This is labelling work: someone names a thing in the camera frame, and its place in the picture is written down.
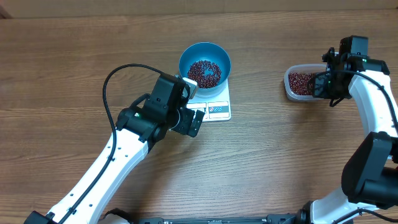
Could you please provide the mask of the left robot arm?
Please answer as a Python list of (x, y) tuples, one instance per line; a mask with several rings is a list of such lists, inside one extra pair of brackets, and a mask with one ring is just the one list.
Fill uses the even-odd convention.
[(105, 212), (124, 179), (142, 161), (167, 131), (195, 137), (204, 113), (187, 108), (198, 84), (189, 78), (161, 74), (152, 93), (146, 93), (124, 108), (105, 148), (79, 182), (46, 215), (33, 211), (25, 220), (41, 223), (132, 223), (129, 214)]

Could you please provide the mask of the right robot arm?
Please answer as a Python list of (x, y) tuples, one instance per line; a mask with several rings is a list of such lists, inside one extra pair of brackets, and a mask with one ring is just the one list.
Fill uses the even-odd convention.
[(353, 223), (364, 213), (397, 223), (377, 212), (397, 205), (397, 169), (386, 167), (388, 159), (397, 162), (397, 103), (387, 64), (371, 59), (368, 38), (357, 35), (341, 39), (322, 60), (326, 70), (309, 79), (307, 90), (331, 107), (354, 99), (364, 140), (344, 166), (340, 187), (307, 202), (291, 223)]

